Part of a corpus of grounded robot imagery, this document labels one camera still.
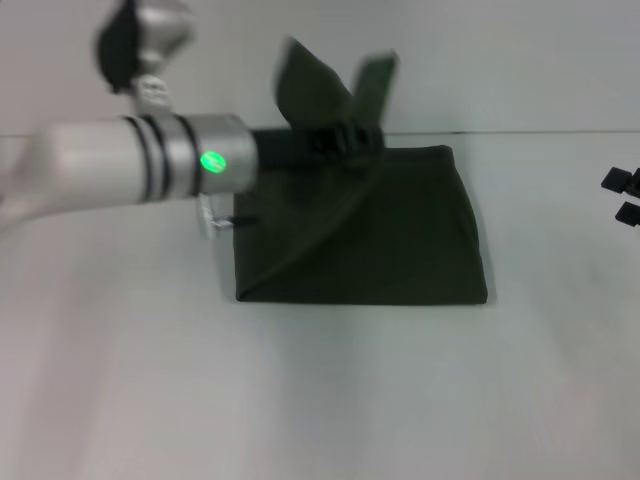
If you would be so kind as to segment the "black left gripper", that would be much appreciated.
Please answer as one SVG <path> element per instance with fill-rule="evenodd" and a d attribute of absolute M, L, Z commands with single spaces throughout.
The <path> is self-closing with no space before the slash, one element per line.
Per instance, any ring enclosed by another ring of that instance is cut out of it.
<path fill-rule="evenodd" d="M 342 162 L 377 155 L 384 148 L 378 127 L 339 123 L 315 130 L 257 129 L 251 131 L 260 169 L 310 169 L 322 161 Z"/>

